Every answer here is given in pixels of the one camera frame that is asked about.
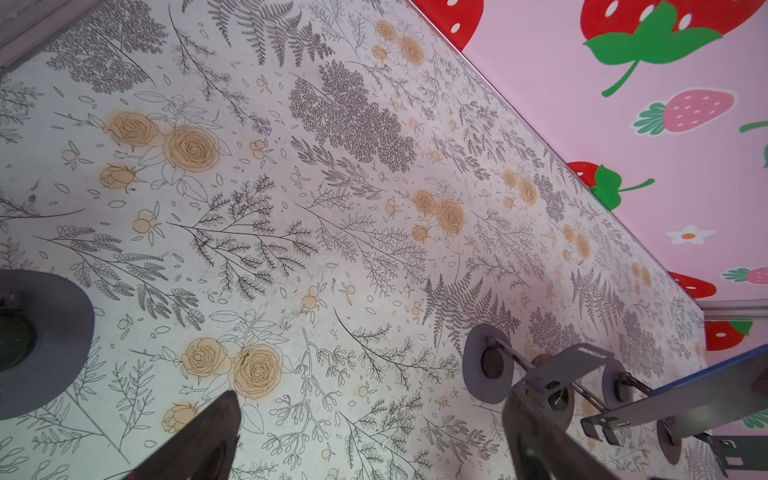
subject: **pink strawberry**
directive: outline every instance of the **pink strawberry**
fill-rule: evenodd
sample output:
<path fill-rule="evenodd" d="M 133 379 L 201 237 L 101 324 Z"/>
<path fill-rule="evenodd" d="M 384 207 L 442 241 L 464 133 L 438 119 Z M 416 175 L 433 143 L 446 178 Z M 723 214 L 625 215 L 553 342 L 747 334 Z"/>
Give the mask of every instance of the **pink strawberry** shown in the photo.
<path fill-rule="evenodd" d="M 673 133 L 693 130 L 729 111 L 736 98 L 725 91 L 686 90 L 672 97 L 667 104 L 656 102 L 637 115 L 632 124 L 637 134 L 658 135 L 664 130 Z"/>
<path fill-rule="evenodd" d="M 737 268 L 723 273 L 725 280 L 736 283 L 749 282 L 756 285 L 768 285 L 768 266 L 762 266 L 754 270 Z"/>

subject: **yellow rose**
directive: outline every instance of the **yellow rose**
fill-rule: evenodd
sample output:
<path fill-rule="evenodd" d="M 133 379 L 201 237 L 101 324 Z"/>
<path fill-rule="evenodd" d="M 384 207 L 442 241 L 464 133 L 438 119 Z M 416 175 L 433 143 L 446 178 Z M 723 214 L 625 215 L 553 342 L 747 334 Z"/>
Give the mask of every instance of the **yellow rose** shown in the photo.
<path fill-rule="evenodd" d="M 163 145 L 165 158 L 177 168 L 201 172 L 219 161 L 219 145 L 208 132 L 184 125 L 175 128 Z"/>
<path fill-rule="evenodd" d="M 507 184 L 507 187 L 515 188 L 515 185 L 518 184 L 518 176 L 515 175 L 515 172 L 512 170 L 504 170 L 502 177 L 504 178 L 504 183 Z"/>
<path fill-rule="evenodd" d="M 424 242 L 424 240 L 429 237 L 429 230 L 424 228 L 422 225 L 416 225 L 413 227 L 413 230 L 411 230 L 411 235 L 413 235 L 413 239 L 417 242 Z"/>
<path fill-rule="evenodd" d="M 413 203 L 416 209 L 425 215 L 435 213 L 438 207 L 437 200 L 427 190 L 419 190 L 413 196 Z"/>
<path fill-rule="evenodd" d="M 563 237 L 568 243 L 573 243 L 576 240 L 576 232 L 570 225 L 563 227 Z"/>
<path fill-rule="evenodd" d="M 641 269 L 641 276 L 643 278 L 643 283 L 645 283 L 645 286 L 650 288 L 650 286 L 653 284 L 653 279 L 651 279 L 650 277 L 650 270 L 648 269 L 648 267 L 644 266 Z"/>
<path fill-rule="evenodd" d="M 582 258 L 589 258 L 589 254 L 592 251 L 591 247 L 589 246 L 589 239 L 584 235 L 579 235 L 576 237 L 576 250 Z"/>
<path fill-rule="evenodd" d="M 418 67 L 424 62 L 424 49 L 419 43 L 410 37 L 405 37 L 400 41 L 400 51 L 406 60 Z"/>
<path fill-rule="evenodd" d="M 150 145 L 160 147 L 163 135 L 152 120 L 142 114 L 123 112 L 106 128 L 116 144 L 129 144 L 134 147 Z"/>
<path fill-rule="evenodd" d="M 379 60 L 384 60 L 386 58 L 386 50 L 384 50 L 378 45 L 373 45 L 373 48 L 371 48 L 371 52 L 373 53 L 373 56 L 378 58 Z"/>
<path fill-rule="evenodd" d="M 523 197 L 523 201 L 528 205 L 533 205 L 538 200 L 538 192 L 536 186 L 528 179 L 525 179 L 520 183 L 520 195 Z"/>
<path fill-rule="evenodd" d="M 260 399 L 280 383 L 283 357 L 273 347 L 259 344 L 240 351 L 230 370 L 230 384 L 249 399 Z"/>
<path fill-rule="evenodd" d="M 126 188 L 136 181 L 136 175 L 134 175 L 134 171 L 128 167 L 115 167 L 114 165 L 110 165 L 101 171 L 99 180 L 101 180 L 101 184 L 106 188 Z"/>
<path fill-rule="evenodd" d="M 163 430 L 168 433 L 176 433 L 191 422 L 196 415 L 197 410 L 192 405 L 175 405 L 163 415 Z"/>
<path fill-rule="evenodd" d="M 395 27 L 393 27 L 386 20 L 379 20 L 379 22 L 376 24 L 376 30 L 379 31 L 379 35 L 384 37 L 385 40 L 392 41 L 397 38 L 397 31 L 395 30 Z"/>
<path fill-rule="evenodd" d="M 214 339 L 192 340 L 181 362 L 189 373 L 199 377 L 227 373 L 232 366 L 227 350 Z"/>
<path fill-rule="evenodd" d="M 440 204 L 437 221 L 446 233 L 459 233 L 464 227 L 464 210 L 456 202 L 446 200 Z"/>

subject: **green leaf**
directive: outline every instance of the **green leaf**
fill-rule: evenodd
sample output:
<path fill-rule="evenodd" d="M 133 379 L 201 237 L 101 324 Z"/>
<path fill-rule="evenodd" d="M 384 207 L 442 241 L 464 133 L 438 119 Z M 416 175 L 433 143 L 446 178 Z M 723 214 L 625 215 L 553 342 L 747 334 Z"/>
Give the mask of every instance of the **green leaf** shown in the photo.
<path fill-rule="evenodd" d="M 609 210 L 621 205 L 621 195 L 616 190 L 606 190 L 600 188 L 600 185 L 592 187 L 592 193 Z"/>
<path fill-rule="evenodd" d="M 752 320 L 731 320 L 730 325 L 738 333 L 741 333 L 742 335 L 745 335 L 745 336 L 749 336 L 750 329 L 752 329 Z"/>
<path fill-rule="evenodd" d="M 636 41 L 628 33 L 606 33 L 587 40 L 597 60 L 606 65 L 621 65 L 637 59 Z"/>
<path fill-rule="evenodd" d="M 659 34 L 637 44 L 637 57 L 651 64 L 671 63 L 722 37 L 710 28 L 687 28 L 672 34 Z"/>
<path fill-rule="evenodd" d="M 621 187 L 621 175 L 606 168 L 605 165 L 601 165 L 598 171 L 594 173 L 594 181 L 598 187 L 604 190 L 618 191 Z"/>
<path fill-rule="evenodd" d="M 659 6 L 643 20 L 634 31 L 634 37 L 644 41 L 658 35 L 668 34 L 677 22 L 677 8 L 669 2 L 661 2 Z"/>

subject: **strawberry stem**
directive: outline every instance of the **strawberry stem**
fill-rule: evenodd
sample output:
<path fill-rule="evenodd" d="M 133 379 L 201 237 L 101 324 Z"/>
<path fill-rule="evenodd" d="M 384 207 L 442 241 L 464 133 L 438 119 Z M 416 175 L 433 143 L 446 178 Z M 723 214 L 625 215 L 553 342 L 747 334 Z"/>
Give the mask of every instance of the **strawberry stem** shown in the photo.
<path fill-rule="evenodd" d="M 619 88 L 621 88 L 621 85 L 623 85 L 624 82 L 627 81 L 629 76 L 632 75 L 632 72 L 634 71 L 635 68 L 637 68 L 637 64 L 639 64 L 639 63 L 640 63 L 640 60 L 635 60 L 634 63 L 632 64 L 632 66 L 629 67 L 629 70 L 627 70 L 627 73 L 625 73 L 623 77 L 619 78 L 619 81 L 614 83 L 613 87 L 608 88 L 606 91 L 604 91 L 603 92 L 603 96 L 607 98 L 607 97 L 610 97 L 611 95 L 613 95 L 614 93 L 616 93 L 616 91 Z"/>
<path fill-rule="evenodd" d="M 653 178 L 649 178 L 648 180 L 646 180 L 645 182 L 643 182 L 640 185 L 635 185 L 634 187 L 629 187 L 629 188 L 622 188 L 619 191 L 620 192 L 628 192 L 629 190 L 637 190 L 638 188 L 647 187 L 648 185 L 651 185 L 651 184 L 653 184 L 655 182 L 656 182 L 656 180 L 654 180 Z"/>
<path fill-rule="evenodd" d="M 744 133 L 745 131 L 754 130 L 755 128 L 768 127 L 768 121 L 756 121 L 751 124 L 742 125 L 739 127 L 739 131 Z"/>

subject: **white flower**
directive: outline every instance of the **white flower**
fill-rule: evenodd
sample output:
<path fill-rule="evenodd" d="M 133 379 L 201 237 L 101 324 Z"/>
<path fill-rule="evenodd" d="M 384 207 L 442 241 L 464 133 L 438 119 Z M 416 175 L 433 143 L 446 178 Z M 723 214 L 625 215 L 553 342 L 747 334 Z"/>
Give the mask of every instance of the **white flower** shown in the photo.
<path fill-rule="evenodd" d="M 699 230 L 695 225 L 688 225 L 681 232 L 667 232 L 667 236 L 672 237 L 673 245 L 681 245 L 686 242 L 701 245 L 706 237 L 714 233 L 714 230 Z"/>

